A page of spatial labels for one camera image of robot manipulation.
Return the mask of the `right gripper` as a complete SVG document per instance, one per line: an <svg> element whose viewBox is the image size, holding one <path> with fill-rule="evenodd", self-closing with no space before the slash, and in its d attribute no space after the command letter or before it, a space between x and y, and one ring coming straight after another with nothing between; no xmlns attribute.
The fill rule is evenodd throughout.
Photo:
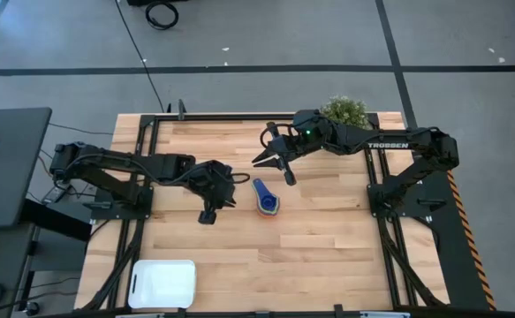
<svg viewBox="0 0 515 318"><path fill-rule="evenodd" d="M294 186L296 178L290 162L322 147L328 135L328 121L319 110L299 110L291 124L268 123L268 132L268 148L253 159L254 167L281 170L286 184Z"/></svg>

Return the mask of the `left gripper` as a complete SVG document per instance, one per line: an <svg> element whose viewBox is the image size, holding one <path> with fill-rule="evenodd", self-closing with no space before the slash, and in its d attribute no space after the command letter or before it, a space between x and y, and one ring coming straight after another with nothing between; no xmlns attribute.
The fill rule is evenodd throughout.
<svg viewBox="0 0 515 318"><path fill-rule="evenodd" d="M229 165L212 160L196 166L190 175L190 190L203 199L203 210L198 222L214 224L216 211L222 208L235 208L233 199L235 185Z"/></svg>

